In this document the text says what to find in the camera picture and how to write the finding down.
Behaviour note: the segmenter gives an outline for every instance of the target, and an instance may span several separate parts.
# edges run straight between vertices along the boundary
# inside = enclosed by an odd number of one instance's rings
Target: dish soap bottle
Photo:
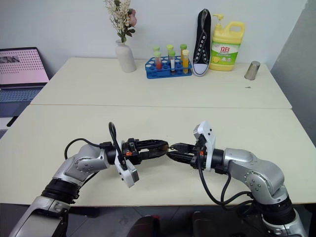
[[[238,50],[245,32],[245,24],[239,21],[230,22],[222,29],[221,14],[214,14],[219,22],[216,24],[213,33],[211,49],[211,63],[209,68],[217,71],[231,71],[234,68]],[[232,27],[240,27],[240,31],[232,31]]]

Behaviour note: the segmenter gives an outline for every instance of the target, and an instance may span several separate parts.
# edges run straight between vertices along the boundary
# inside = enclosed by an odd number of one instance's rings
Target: yellow liquid
[[[184,67],[184,69],[183,69],[183,73],[184,74],[187,74],[188,73],[188,69],[187,69],[187,67],[189,67],[189,59],[188,58],[183,58],[183,60],[182,60],[182,66]]]

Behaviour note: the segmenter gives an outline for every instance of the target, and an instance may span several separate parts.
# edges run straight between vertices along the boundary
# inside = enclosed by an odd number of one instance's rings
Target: test tube rack
[[[192,75],[192,65],[189,62],[189,66],[187,67],[188,73],[184,74],[183,69],[186,69],[182,66],[181,56],[175,56],[175,74],[171,74],[171,67],[168,61],[168,57],[161,57],[162,68],[156,69],[155,67],[155,58],[151,58],[145,64],[145,70],[148,79],[156,79],[156,78],[174,78],[174,77],[185,77]]]

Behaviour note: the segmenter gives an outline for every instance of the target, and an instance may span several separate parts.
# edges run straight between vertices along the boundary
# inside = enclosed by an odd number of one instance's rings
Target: laptop keyboard
[[[31,101],[39,93],[39,90],[1,90],[0,102]]]

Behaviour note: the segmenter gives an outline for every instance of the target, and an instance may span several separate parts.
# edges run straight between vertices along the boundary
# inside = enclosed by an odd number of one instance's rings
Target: silver cup
[[[245,74],[245,78],[248,80],[255,80],[259,67],[260,63],[258,61],[252,61]]]

